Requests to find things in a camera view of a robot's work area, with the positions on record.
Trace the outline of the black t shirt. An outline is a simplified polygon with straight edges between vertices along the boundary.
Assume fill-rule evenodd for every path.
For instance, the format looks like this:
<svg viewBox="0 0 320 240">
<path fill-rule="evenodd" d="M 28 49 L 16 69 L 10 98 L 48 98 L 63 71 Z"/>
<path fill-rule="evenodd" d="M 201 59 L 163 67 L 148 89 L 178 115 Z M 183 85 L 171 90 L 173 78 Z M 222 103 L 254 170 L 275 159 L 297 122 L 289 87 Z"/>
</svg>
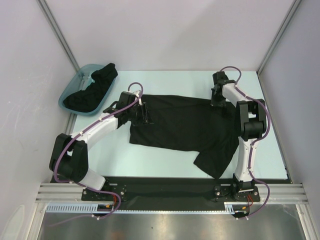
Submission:
<svg viewBox="0 0 320 240">
<path fill-rule="evenodd" d="M 215 179 L 223 175 L 239 146 L 232 103 L 213 107 L 209 99 L 151 94 L 142 101 L 153 123 L 132 125 L 131 144 L 198 152 L 194 165 Z"/>
</svg>

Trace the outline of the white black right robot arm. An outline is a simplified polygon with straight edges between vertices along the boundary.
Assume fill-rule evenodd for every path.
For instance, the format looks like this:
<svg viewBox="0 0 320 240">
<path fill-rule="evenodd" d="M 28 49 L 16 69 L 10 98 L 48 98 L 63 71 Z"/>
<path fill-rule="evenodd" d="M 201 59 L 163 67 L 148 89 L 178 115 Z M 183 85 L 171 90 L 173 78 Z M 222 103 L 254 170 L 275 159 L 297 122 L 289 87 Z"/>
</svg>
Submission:
<svg viewBox="0 0 320 240">
<path fill-rule="evenodd" d="M 235 106 L 234 128 L 239 150 L 230 194 L 235 200 L 242 201 L 255 191 L 255 156 L 259 141 L 270 131 L 270 114 L 263 99 L 246 95 L 234 80 L 219 80 L 211 91 L 212 106 L 224 107 L 227 101 Z"/>
</svg>

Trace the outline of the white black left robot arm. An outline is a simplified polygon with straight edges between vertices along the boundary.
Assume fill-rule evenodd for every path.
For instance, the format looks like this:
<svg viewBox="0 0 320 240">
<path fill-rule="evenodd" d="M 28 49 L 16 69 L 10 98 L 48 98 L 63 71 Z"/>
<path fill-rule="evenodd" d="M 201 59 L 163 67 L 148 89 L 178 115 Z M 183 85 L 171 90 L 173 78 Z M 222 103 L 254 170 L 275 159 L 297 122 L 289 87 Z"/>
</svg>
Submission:
<svg viewBox="0 0 320 240">
<path fill-rule="evenodd" d="M 138 101 L 128 106 L 115 101 L 99 118 L 71 135 L 59 134 L 54 143 L 49 169 L 58 183 L 77 183 L 92 190 L 99 200 L 110 195 L 106 179 L 90 169 L 89 150 L 109 133 L 119 129 L 127 122 L 133 126 L 151 124 L 152 120 L 145 102 Z"/>
</svg>

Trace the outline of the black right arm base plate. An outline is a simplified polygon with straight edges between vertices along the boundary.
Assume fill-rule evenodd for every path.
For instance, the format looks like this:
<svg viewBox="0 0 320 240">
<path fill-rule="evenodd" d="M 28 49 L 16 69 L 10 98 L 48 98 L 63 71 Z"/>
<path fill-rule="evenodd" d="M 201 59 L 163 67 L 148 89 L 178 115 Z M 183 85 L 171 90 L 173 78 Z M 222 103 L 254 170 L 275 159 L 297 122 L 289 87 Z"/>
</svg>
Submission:
<svg viewBox="0 0 320 240">
<path fill-rule="evenodd" d="M 256 186 L 251 191 L 236 191 L 230 184 L 220 184 L 214 187 L 213 193 L 215 202 L 258 203 L 261 200 Z"/>
</svg>

